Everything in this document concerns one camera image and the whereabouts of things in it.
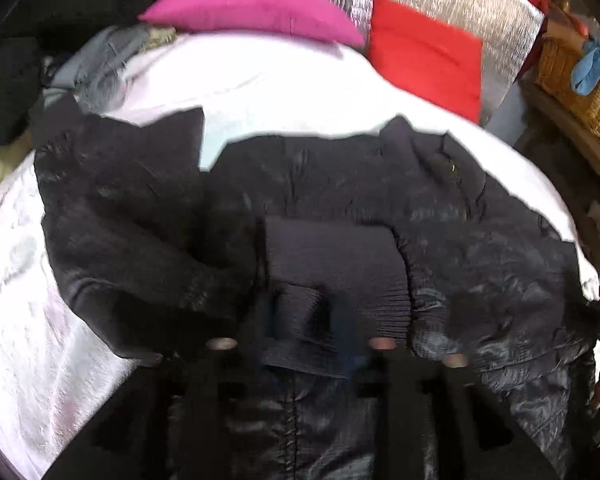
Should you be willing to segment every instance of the jacket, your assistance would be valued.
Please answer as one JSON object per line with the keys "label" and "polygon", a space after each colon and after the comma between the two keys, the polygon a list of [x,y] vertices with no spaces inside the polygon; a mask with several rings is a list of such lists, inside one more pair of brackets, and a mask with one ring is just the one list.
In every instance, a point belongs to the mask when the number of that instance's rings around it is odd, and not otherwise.
{"label": "jacket", "polygon": [[371,478],[378,406],[348,377],[360,342],[319,308],[343,291],[370,333],[467,354],[567,473],[594,339],[574,245],[450,135],[398,117],[379,136],[255,137],[201,174],[200,110],[138,128],[62,100],[32,130],[59,290],[117,354],[195,361],[208,338],[261,326],[274,290],[274,328],[248,349],[262,387],[223,416],[234,478]]}

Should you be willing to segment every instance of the white bed sheet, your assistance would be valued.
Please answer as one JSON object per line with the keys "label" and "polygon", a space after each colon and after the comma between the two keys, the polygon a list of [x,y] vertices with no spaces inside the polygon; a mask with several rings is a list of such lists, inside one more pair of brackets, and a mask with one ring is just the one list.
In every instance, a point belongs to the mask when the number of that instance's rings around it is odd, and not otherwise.
{"label": "white bed sheet", "polygon": [[[342,137],[377,131],[401,113],[416,129],[449,131],[563,239],[576,237],[558,193],[528,160],[394,88],[346,47],[232,32],[184,36],[135,57],[125,76],[127,98],[114,118],[144,124],[204,107],[203,168],[231,140],[264,132]],[[38,480],[134,363],[113,355],[59,297],[32,161],[0,186],[0,450],[24,478]],[[598,277],[579,248],[578,258],[584,293],[594,298]]]}

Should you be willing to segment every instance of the pink pillow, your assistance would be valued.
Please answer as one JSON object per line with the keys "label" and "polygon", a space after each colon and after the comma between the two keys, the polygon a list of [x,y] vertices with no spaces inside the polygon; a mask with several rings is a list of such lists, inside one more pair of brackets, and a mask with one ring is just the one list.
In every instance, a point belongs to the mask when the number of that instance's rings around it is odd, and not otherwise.
{"label": "pink pillow", "polygon": [[144,22],[179,30],[264,30],[320,41],[363,46],[344,11],[329,0],[158,0]]}

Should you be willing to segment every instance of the pillow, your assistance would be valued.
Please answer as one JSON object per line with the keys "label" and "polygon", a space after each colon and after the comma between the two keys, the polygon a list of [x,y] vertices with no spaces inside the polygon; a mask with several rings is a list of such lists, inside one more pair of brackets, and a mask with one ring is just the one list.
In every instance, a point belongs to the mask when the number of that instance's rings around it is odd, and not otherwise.
{"label": "pillow", "polygon": [[398,88],[474,123],[482,40],[391,0],[373,0],[368,59]]}
{"label": "pillow", "polygon": [[140,19],[188,32],[247,29],[363,46],[364,37],[329,0],[158,0]]}

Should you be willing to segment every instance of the wooden furniture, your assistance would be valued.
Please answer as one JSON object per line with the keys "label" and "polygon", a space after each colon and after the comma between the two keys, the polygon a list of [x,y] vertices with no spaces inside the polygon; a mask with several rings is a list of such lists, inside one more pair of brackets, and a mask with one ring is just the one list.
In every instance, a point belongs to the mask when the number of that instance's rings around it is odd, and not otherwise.
{"label": "wooden furniture", "polygon": [[[568,110],[566,110],[556,99],[544,92],[531,81],[520,82],[522,94],[529,104],[548,117],[560,130],[560,132],[571,141],[573,146],[580,152],[591,168],[600,177],[600,143],[595,136],[580,123]],[[587,238],[590,245],[595,246],[592,235],[587,236],[587,221],[573,215],[578,232],[583,238]],[[598,252],[597,247],[590,247],[593,253]],[[592,262],[600,273],[600,264]]]}

